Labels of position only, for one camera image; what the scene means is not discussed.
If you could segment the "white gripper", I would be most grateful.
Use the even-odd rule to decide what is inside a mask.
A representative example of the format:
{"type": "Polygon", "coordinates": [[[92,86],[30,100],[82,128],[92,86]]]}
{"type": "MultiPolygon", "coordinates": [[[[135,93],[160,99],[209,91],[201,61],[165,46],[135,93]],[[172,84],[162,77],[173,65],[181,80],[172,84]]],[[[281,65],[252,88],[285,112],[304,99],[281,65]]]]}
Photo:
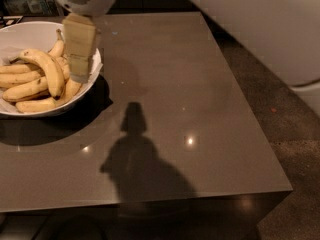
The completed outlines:
{"type": "Polygon", "coordinates": [[[116,0],[56,1],[64,9],[72,12],[62,21],[70,77],[73,81],[87,83],[95,54],[97,35],[96,26],[90,17],[106,14],[116,0]]]}

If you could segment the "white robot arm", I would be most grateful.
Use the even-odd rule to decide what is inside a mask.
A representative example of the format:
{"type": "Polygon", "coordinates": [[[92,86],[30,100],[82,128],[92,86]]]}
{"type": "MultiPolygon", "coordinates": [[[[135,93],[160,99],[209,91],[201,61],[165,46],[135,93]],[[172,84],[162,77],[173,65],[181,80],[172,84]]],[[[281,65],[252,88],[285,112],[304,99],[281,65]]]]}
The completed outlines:
{"type": "Polygon", "coordinates": [[[126,9],[200,10],[320,115],[320,0],[56,0],[97,18],[126,9]]]}

